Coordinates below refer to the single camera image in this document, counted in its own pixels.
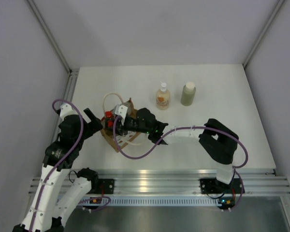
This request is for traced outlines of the yellow-green red-cap bottle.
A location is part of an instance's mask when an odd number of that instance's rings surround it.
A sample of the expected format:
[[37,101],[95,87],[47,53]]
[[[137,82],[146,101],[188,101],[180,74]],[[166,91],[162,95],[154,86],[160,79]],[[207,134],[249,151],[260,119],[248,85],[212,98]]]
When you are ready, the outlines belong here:
[[108,119],[105,121],[105,133],[108,136],[112,136],[113,135],[113,127],[114,127],[114,119]]

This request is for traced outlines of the jute watermelon canvas bag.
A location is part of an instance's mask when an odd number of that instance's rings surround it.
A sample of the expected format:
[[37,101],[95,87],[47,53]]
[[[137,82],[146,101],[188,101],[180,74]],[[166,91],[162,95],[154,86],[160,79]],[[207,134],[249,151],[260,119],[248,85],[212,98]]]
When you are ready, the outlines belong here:
[[[102,137],[115,150],[115,152],[119,152],[115,142],[118,143],[118,145],[119,145],[119,147],[121,149],[125,148],[128,145],[130,145],[130,146],[140,146],[140,145],[144,144],[146,142],[146,140],[147,140],[147,136],[146,135],[144,135],[143,139],[140,142],[136,142],[135,143],[133,141],[134,139],[136,139],[138,136],[141,135],[140,132],[128,132],[126,135],[116,135],[115,137],[113,135],[112,136],[106,135],[104,128],[105,128],[105,121],[108,120],[108,119],[105,118],[105,112],[106,112],[105,99],[108,96],[110,96],[110,95],[117,96],[119,98],[120,102],[121,102],[121,105],[123,104],[123,105],[128,107],[128,115],[129,116],[135,118],[136,112],[137,112],[137,110],[134,108],[134,105],[133,105],[133,102],[132,102],[131,98],[129,98],[128,101],[124,102],[122,97],[118,93],[115,93],[115,92],[107,93],[103,97],[103,100],[102,100],[102,110],[103,110],[103,118],[101,119],[102,125],[103,125],[103,129],[101,130]],[[115,107],[112,110],[110,110],[110,111],[112,111],[114,116],[115,116]]]

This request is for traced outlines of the pump soap bottle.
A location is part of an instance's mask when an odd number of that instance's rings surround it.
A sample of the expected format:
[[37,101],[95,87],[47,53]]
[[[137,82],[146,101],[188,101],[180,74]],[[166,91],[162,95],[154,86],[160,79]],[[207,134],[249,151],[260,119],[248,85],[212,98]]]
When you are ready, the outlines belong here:
[[156,106],[160,110],[166,110],[170,106],[171,94],[165,82],[160,83],[160,87],[156,92]]

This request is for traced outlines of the white-lid frosted jar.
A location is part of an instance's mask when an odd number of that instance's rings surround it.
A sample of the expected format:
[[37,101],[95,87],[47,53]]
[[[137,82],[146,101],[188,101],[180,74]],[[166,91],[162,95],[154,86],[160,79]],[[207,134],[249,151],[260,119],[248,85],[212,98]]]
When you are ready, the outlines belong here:
[[190,106],[193,103],[194,96],[196,93],[196,86],[193,82],[187,82],[183,86],[181,104],[183,106]]

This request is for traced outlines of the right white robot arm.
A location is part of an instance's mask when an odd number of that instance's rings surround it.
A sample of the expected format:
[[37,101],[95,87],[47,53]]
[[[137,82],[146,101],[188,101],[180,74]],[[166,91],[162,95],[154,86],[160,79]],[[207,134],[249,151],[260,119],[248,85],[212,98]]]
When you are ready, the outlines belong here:
[[160,122],[147,108],[142,108],[136,117],[128,115],[126,106],[117,106],[114,112],[113,135],[125,136],[128,132],[145,135],[154,146],[174,143],[200,145],[209,157],[217,163],[214,188],[226,192],[233,186],[235,171],[233,156],[239,137],[216,119],[209,119],[204,126],[177,127]]

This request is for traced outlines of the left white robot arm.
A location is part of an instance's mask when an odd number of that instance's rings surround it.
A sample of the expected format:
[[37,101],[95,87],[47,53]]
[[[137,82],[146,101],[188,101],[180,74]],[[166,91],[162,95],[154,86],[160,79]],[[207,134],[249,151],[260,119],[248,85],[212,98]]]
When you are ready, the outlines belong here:
[[84,140],[102,129],[101,121],[90,109],[84,113],[86,122],[77,110],[64,104],[58,110],[62,122],[57,140],[46,150],[40,182],[31,207],[23,221],[14,226],[15,232],[62,232],[70,215],[87,193],[99,189],[98,173],[83,168],[76,174],[72,186],[62,196],[59,192]]

